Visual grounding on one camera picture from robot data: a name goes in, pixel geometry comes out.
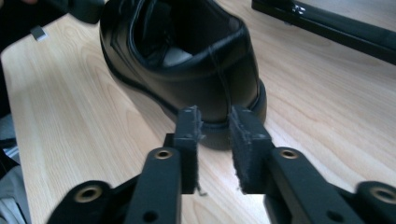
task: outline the black leather shoe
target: black leather shoe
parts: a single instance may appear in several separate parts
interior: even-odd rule
[[[223,146],[231,105],[265,119],[265,88],[248,28],[212,0],[110,0],[100,23],[112,75],[175,118],[198,105],[210,147]]]

